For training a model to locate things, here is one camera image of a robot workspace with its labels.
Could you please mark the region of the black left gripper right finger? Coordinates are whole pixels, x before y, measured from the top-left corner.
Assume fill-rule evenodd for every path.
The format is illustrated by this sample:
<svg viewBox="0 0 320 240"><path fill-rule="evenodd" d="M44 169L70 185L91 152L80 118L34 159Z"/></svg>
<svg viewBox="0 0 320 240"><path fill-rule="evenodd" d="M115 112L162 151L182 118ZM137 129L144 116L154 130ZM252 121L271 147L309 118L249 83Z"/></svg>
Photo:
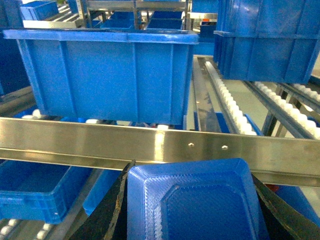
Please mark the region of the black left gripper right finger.
<svg viewBox="0 0 320 240"><path fill-rule="evenodd" d="M271 240L318 240L320 227L252 176Z"/></svg>

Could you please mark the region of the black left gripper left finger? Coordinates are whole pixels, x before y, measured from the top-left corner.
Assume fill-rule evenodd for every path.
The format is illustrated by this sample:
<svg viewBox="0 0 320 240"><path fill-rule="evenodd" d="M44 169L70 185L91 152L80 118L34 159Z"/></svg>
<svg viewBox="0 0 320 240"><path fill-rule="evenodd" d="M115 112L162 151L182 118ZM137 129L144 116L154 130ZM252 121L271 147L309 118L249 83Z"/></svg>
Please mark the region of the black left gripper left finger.
<svg viewBox="0 0 320 240"><path fill-rule="evenodd" d="M70 240L126 240L128 175L136 161L128 163L115 183Z"/></svg>

